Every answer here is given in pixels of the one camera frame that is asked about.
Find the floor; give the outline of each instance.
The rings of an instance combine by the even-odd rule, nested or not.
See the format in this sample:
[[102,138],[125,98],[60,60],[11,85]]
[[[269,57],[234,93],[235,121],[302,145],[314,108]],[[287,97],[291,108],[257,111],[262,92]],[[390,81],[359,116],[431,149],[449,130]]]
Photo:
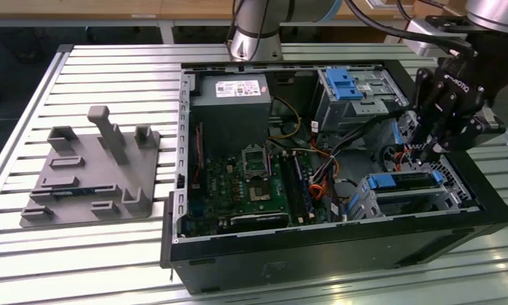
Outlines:
[[[225,40],[227,29],[177,29],[178,43],[219,43]],[[285,42],[318,41],[318,33],[301,32],[299,36],[283,39]],[[162,43],[157,28],[98,28],[88,36],[83,28],[52,28],[32,30],[0,29],[0,152],[23,115],[32,93],[39,85],[55,50],[60,44],[158,44]],[[27,49],[40,44],[47,55],[32,64],[22,64],[6,45],[12,49]],[[495,113],[508,127],[508,87],[498,96]]]

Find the red wire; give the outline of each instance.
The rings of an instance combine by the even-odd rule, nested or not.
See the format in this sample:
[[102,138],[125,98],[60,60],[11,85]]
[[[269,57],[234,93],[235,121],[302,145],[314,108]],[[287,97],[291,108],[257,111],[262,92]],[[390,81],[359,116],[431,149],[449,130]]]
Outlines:
[[202,169],[202,152],[201,152],[201,128],[197,126],[197,151],[198,151],[198,169],[197,169],[197,174],[194,175],[194,183],[198,182],[198,176],[201,174],[201,169]]

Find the aluminum extrusion table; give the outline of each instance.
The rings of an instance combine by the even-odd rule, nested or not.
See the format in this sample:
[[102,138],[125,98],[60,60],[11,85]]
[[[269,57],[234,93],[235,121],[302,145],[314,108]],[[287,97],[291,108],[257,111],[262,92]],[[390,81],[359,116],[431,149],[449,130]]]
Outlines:
[[[402,62],[411,76],[435,61],[403,44],[286,44],[287,60]],[[226,62],[222,45],[76,46],[43,77],[0,155],[0,304],[463,304],[508,302],[508,227],[423,266],[191,296],[159,267],[162,216],[174,189],[181,63]],[[122,131],[162,134],[155,209],[149,219],[62,229],[23,229],[55,125],[96,133],[86,118],[107,104]],[[508,204],[508,133],[470,150]]]

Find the power supply label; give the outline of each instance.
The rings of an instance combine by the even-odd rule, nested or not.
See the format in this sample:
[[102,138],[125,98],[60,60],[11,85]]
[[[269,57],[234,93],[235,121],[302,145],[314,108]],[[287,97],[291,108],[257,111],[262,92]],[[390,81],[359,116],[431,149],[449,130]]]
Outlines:
[[221,81],[217,83],[218,97],[254,97],[262,95],[261,84],[253,81]]

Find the motherboard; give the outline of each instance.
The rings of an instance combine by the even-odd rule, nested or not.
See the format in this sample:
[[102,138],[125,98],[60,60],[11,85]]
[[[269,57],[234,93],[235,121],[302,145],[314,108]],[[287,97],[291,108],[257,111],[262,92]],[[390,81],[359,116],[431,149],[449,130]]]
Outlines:
[[326,208],[309,193],[313,171],[309,153],[269,154],[258,146],[207,159],[185,231],[195,237],[323,223]]

